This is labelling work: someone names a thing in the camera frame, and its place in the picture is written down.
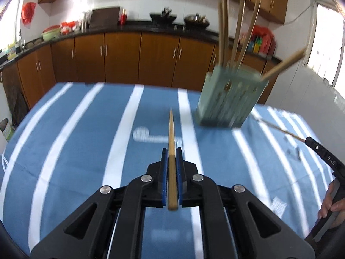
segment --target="bucket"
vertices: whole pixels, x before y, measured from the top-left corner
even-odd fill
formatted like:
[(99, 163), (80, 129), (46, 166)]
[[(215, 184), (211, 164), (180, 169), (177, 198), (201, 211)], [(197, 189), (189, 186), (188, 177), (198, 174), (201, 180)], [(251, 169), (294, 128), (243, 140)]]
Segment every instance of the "bucket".
[(11, 126), (11, 123), (8, 119), (3, 119), (0, 122), (0, 130), (4, 135), (5, 139), (9, 141), (14, 133), (14, 128)]

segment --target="blue striped tablecloth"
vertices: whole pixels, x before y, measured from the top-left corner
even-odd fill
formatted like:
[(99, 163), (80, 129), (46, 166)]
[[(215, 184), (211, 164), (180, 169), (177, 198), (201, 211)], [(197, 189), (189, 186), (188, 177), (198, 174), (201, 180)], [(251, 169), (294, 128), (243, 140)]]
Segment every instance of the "blue striped tablecloth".
[[(241, 129), (195, 123), (198, 92), (118, 84), (57, 84), (9, 142), (0, 171), (0, 219), (27, 254), (102, 185), (146, 172), (168, 144), (169, 111), (184, 159), (223, 186), (243, 184), (298, 235), (314, 226), (332, 176), (300, 137), (300, 116), (257, 105)], [(198, 208), (146, 210), (142, 258), (202, 258)]]

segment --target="red bottle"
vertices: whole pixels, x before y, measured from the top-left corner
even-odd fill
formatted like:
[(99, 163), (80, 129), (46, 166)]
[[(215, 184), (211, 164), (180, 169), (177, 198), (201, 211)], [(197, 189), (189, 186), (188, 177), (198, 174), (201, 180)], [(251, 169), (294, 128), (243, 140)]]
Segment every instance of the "red bottle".
[(120, 16), (120, 25), (125, 25), (127, 21), (127, 14), (126, 14), (126, 10), (123, 9), (122, 14)]

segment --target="hand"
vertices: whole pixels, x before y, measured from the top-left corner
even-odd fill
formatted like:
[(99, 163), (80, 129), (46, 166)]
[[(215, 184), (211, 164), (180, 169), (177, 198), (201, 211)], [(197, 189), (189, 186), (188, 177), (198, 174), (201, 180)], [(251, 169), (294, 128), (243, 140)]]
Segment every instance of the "hand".
[(332, 181), (328, 187), (328, 190), (325, 195), (325, 199), (322, 202), (321, 209), (317, 213), (319, 219), (326, 218), (328, 210), (331, 211), (340, 211), (338, 217), (334, 220), (330, 228), (334, 228), (342, 224), (345, 220), (345, 199), (342, 199), (335, 204), (332, 204), (331, 193), (334, 190), (334, 181)]

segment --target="white stripe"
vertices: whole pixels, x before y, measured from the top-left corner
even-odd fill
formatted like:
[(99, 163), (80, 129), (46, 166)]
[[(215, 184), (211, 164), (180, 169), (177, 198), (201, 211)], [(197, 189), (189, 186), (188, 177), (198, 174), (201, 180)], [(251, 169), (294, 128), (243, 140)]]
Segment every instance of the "white stripe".
[(263, 180), (263, 176), (254, 153), (252, 152), (248, 142), (246, 141), (246, 138), (243, 135), (243, 132), (240, 129), (233, 129), (232, 134), (241, 150), (244, 160), (246, 161), (248, 172), (251, 177), (251, 183), (253, 184), (256, 196), (262, 203), (271, 209), (270, 194), (267, 190), (265, 181)]
[[(196, 164), (198, 173), (204, 174), (187, 91), (185, 89), (178, 89), (177, 95), (185, 159)], [(195, 258), (204, 259), (199, 207), (191, 207), (190, 213), (192, 218)]]
[[(259, 113), (255, 109), (255, 107), (253, 108), (251, 113), (255, 119), (257, 119), (257, 120), (261, 119), (261, 116), (259, 115)], [(306, 237), (309, 234), (307, 215), (306, 215), (303, 200), (302, 200), (301, 190), (300, 190), (300, 187), (299, 187), (297, 180), (295, 178), (294, 172), (292, 171), (291, 165), (289, 164), (289, 161), (287, 160), (282, 148), (279, 146), (279, 143), (277, 142), (277, 140), (275, 139), (275, 137), (271, 133), (268, 126), (266, 124), (264, 124), (263, 122), (258, 122), (258, 124), (259, 124), (260, 128), (262, 129), (262, 131), (264, 132), (264, 134), (266, 135), (266, 137), (268, 138), (268, 140), (270, 141), (273, 149), (277, 153), (277, 156), (278, 156), (280, 162), (282, 163), (284, 171), (285, 171), (285, 173), (289, 179), (290, 186), (294, 192), (295, 199), (297, 202), (297, 208), (298, 208), (298, 212), (300, 215), (302, 232), (303, 232), (304, 237)]]
[(49, 99), (37, 112), (32, 116), (28, 124), (25, 126), (22, 134), (20, 135), (17, 144), (14, 147), (14, 150), (11, 154), (10, 161), (8, 162), (8, 167), (6, 168), (6, 173), (3, 177), (1, 190), (0, 190), (0, 220), (3, 221), (3, 205), (5, 201), (5, 194), (8, 185), (8, 181), (11, 176), (11, 172), (14, 168), (16, 160), (22, 150), (24, 144), (28, 140), (30, 134), (42, 118), (42, 116), (47, 112), (47, 110), (53, 105), (55, 101), (57, 101), (62, 95), (66, 93), (66, 91), (72, 86), (72, 83), (66, 83), (61, 90), (59, 90), (51, 99)]
[(127, 146), (143, 91), (143, 85), (136, 85), (128, 100), (108, 154), (102, 186), (109, 185), (115, 189), (121, 185)]
[[(282, 112), (282, 115), (284, 116), (285, 119), (287, 119), (287, 121), (289, 122), (289, 124), (293, 127), (295, 133), (299, 136), (299, 137), (305, 137), (302, 132), (300, 131), (300, 129), (297, 127), (297, 125), (295, 124), (295, 122), (291, 119), (291, 117), (289, 116), (289, 114), (286, 111)], [(324, 183), (325, 186), (325, 190), (328, 189), (328, 184), (326, 182), (326, 178), (325, 178), (325, 173), (324, 173), (324, 169), (322, 167), (322, 165), (320, 164), (318, 158), (315, 155), (315, 152), (310, 149), (308, 146), (306, 147), (309, 151), (309, 153), (311, 154), (317, 168), (319, 169), (319, 171), (321, 172), (321, 177), (322, 177), (322, 182)]]
[(28, 244), (30, 251), (40, 241), (40, 230), (41, 230), (41, 218), (44, 206), (45, 195), (48, 190), (49, 182), (53, 171), (56, 166), (56, 162), (60, 156), (60, 153), (65, 145), (66, 141), (73, 132), (75, 126), (84, 115), (87, 108), (96, 97), (96, 95), (103, 88), (104, 84), (95, 84), (94, 87), (88, 91), (82, 101), (79, 103), (77, 108), (74, 110), (66, 124), (61, 129), (59, 135), (51, 145), (47, 157), (43, 163), (40, 176), (37, 180), (35, 191), (32, 196), (30, 222), (29, 222), (29, 233), (28, 233)]
[[(298, 122), (298, 124), (301, 126), (301, 128), (303, 129), (303, 131), (305, 133), (305, 136), (312, 137), (312, 134), (310, 133), (308, 128), (305, 126), (305, 124), (303, 123), (301, 118), (297, 114), (294, 115), (294, 118)], [(309, 152), (311, 153), (313, 160), (317, 164), (317, 167), (318, 168), (322, 167), (321, 164), (320, 164), (320, 161), (318, 159), (318, 156), (316, 155), (316, 153), (313, 150), (311, 150), (308, 146), (306, 146), (306, 147), (308, 148)], [(325, 164), (325, 166), (326, 166), (326, 168), (328, 170), (328, 174), (329, 174), (330, 179), (333, 180), (334, 176), (332, 175), (331, 168), (327, 164)]]
[[(267, 108), (269, 113), (271, 114), (271, 116), (273, 117), (273, 119), (278, 123), (278, 126), (282, 129), (282, 130), (287, 130), (286, 126), (284, 125), (284, 123), (282, 122), (281, 119), (279, 119), (279, 117), (277, 116), (277, 114), (275, 113), (275, 111), (271, 108), (271, 107), (268, 107)], [(293, 127), (293, 129), (295, 130), (295, 133), (299, 136), (299, 137), (303, 137), (301, 135), (301, 133), (299, 133), (299, 129), (298, 131), (295, 129), (296, 125), (295, 123), (291, 120), (291, 119), (288, 119), (287, 118), (287, 121), (290, 123), (290, 125)], [(290, 143), (291, 145), (293, 145), (293, 147), (297, 147), (297, 143), (296, 141), (292, 138), (291, 135), (287, 135), (287, 138), (288, 139), (291, 139)], [(302, 151), (300, 151), (300, 158), (301, 158), (301, 162), (309, 176), (309, 179), (310, 179), (310, 182), (312, 184), (312, 188), (313, 188), (313, 192), (314, 192), (314, 196), (315, 196), (315, 200), (316, 200), (316, 203), (318, 205), (318, 207), (321, 207), (321, 204), (322, 204), (322, 201), (321, 201), (321, 198), (320, 198), (320, 193), (319, 193), (319, 189), (317, 187), (317, 184), (316, 184), (316, 179), (315, 179), (315, 176), (314, 176), (314, 173), (312, 171), (312, 169), (310, 168), (310, 165), (308, 164), (306, 158), (304, 157), (304, 154)]]

